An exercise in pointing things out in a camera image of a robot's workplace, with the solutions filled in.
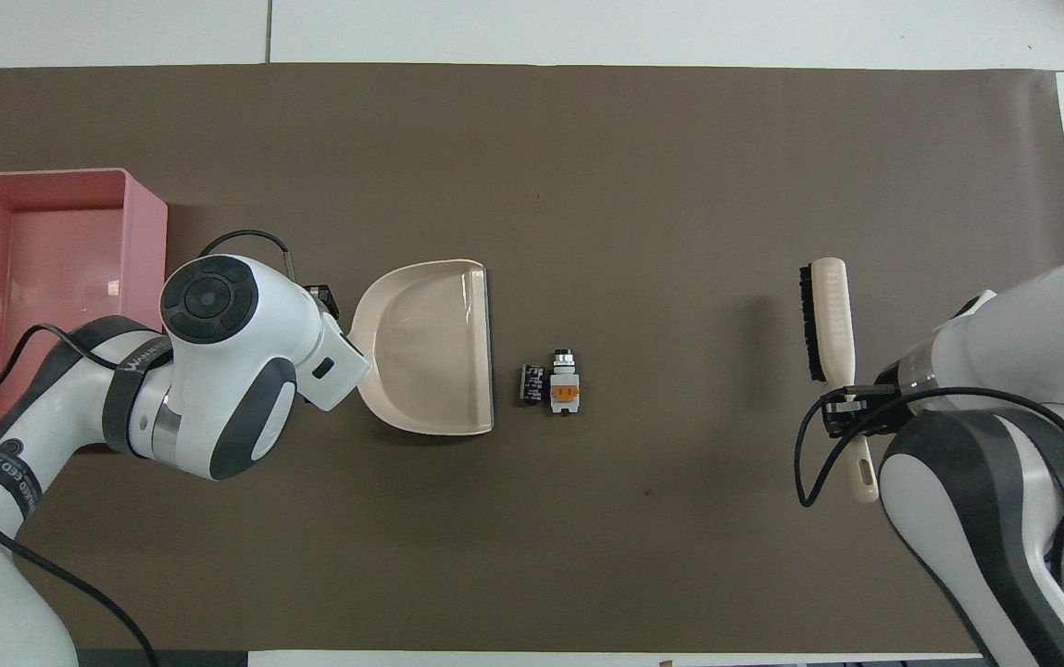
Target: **circular joint cap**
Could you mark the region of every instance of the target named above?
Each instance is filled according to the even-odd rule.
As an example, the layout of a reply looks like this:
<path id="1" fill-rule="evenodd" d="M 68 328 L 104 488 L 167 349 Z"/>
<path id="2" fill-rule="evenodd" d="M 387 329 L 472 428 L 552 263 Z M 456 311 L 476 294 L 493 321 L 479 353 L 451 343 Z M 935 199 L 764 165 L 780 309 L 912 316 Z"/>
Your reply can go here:
<path id="1" fill-rule="evenodd" d="M 206 256 L 177 270 L 162 290 L 162 320 L 189 343 L 231 338 L 252 319 L 260 300 L 251 267 L 230 256 Z"/>

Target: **dustpan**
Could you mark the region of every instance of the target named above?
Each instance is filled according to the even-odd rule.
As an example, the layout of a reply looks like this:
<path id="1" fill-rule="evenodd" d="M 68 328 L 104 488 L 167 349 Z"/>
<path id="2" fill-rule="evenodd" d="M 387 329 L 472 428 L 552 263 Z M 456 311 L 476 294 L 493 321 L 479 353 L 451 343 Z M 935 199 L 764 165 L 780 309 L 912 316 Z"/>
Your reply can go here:
<path id="1" fill-rule="evenodd" d="M 376 417 L 416 434 L 494 428 L 480 263 L 417 263 L 376 280 L 354 310 L 349 338 L 371 362 L 359 393 Z"/>

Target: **brown paper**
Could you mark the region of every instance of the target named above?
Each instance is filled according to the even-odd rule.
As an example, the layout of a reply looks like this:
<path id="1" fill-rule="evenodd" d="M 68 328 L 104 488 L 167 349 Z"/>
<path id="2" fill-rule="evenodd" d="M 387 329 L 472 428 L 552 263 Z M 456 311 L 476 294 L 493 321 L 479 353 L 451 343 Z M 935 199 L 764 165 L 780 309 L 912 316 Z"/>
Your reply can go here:
<path id="1" fill-rule="evenodd" d="M 88 166 L 170 203 L 171 268 L 232 229 L 282 236 L 347 328 L 396 267 L 489 270 L 493 434 L 406 434 L 352 396 L 296 406 L 223 483 L 70 462 L 20 539 L 155 645 L 974 650 L 844 473 L 796 502 L 791 445 L 820 393 L 798 267 L 848 262 L 871 379 L 977 291 L 1064 262 L 1051 73 L 0 70 L 0 169 Z M 264 241 L 225 249 L 281 266 Z M 582 412 L 521 406 L 519 367 L 565 347 Z M 811 436 L 808 474 L 827 447 Z M 80 645 L 130 645 L 32 580 Z"/>

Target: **black bristles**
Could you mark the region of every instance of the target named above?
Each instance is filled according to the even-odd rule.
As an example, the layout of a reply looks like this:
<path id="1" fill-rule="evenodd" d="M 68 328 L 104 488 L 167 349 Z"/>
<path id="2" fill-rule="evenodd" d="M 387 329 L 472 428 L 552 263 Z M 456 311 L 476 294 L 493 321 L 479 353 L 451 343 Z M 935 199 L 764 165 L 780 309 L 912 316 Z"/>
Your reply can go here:
<path id="1" fill-rule="evenodd" d="M 799 299 L 803 305 L 803 341 L 808 345 L 808 370 L 811 379 L 825 383 L 824 364 L 819 361 L 819 338 L 816 336 L 816 299 L 811 287 L 811 265 L 799 267 Z"/>

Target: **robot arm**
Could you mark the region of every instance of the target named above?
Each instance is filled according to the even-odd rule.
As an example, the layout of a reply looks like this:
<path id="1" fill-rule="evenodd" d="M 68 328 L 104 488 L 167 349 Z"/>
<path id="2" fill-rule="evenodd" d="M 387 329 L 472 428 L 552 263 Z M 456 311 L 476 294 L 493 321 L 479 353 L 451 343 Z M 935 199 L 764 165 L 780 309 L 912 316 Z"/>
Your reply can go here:
<path id="1" fill-rule="evenodd" d="M 47 355 L 0 422 L 0 531 L 93 443 L 222 480 L 272 447 L 294 394 L 332 410 L 369 364 L 318 300 L 251 259 L 209 254 L 162 296 L 167 336 L 122 317 L 88 322 Z M 0 666 L 76 664 L 65 627 L 0 546 Z"/>
<path id="2" fill-rule="evenodd" d="M 1040 452 L 1064 484 L 1064 435 L 1035 415 L 925 413 L 880 470 L 893 528 L 1004 667 L 1064 666 L 1064 591 L 1047 567 L 1064 503 Z"/>
<path id="3" fill-rule="evenodd" d="M 1064 432 L 972 388 L 1064 422 L 1064 267 L 974 300 L 825 424 L 896 434 L 884 510 L 985 657 L 1064 666 L 1064 591 L 1047 567 L 1064 562 Z M 909 401 L 934 390 L 955 394 Z"/>

